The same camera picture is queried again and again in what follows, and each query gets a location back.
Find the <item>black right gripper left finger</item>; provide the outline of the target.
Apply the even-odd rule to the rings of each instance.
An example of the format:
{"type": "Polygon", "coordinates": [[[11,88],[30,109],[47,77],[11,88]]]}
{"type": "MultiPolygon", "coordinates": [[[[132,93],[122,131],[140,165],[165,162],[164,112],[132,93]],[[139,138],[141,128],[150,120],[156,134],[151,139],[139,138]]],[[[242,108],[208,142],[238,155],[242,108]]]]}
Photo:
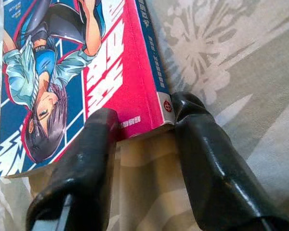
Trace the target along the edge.
{"type": "Polygon", "coordinates": [[[109,224],[118,115],[101,108],[88,117],[30,204],[27,231],[105,231],[109,224]]]}

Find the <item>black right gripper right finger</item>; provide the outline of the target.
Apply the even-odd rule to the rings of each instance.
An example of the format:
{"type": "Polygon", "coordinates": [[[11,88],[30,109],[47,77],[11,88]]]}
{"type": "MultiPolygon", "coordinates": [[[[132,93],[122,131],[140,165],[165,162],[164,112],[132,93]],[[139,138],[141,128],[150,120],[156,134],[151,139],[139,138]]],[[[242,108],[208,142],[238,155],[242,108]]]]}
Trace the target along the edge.
{"type": "Polygon", "coordinates": [[[201,100],[177,92],[171,101],[184,183],[200,229],[288,231],[288,216],[273,204],[201,100]]]}

